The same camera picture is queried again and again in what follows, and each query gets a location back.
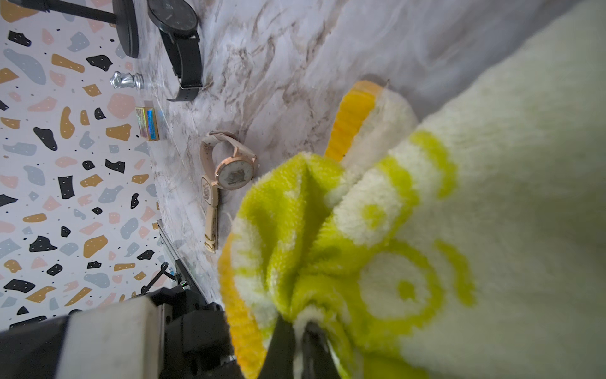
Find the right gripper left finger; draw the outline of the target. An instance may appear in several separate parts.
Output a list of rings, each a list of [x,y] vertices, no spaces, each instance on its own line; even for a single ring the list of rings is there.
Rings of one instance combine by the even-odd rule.
[[[295,353],[293,325],[279,315],[259,379],[293,379]]]

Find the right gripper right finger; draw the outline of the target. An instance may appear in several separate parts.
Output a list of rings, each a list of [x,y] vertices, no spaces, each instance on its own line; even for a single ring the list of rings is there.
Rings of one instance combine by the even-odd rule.
[[[319,325],[309,322],[301,342],[304,379],[340,379],[328,340]]]

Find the yellow green white cloth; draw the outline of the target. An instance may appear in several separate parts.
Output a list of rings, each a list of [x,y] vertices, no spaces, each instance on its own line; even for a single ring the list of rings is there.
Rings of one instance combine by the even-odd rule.
[[[219,260],[238,366],[281,315],[342,378],[605,376],[605,4],[581,1],[422,121],[362,82],[325,154],[243,198]]]

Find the black watch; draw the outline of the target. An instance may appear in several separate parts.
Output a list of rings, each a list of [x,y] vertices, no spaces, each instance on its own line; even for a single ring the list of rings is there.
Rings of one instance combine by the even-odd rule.
[[[184,0],[149,0],[148,16],[159,29],[163,45],[179,81],[170,102],[192,102],[203,88],[198,17]]]

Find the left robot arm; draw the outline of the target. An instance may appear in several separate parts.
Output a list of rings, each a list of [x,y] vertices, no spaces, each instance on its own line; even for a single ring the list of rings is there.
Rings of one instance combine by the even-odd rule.
[[[162,288],[1,334],[3,378],[240,378],[221,306]]]

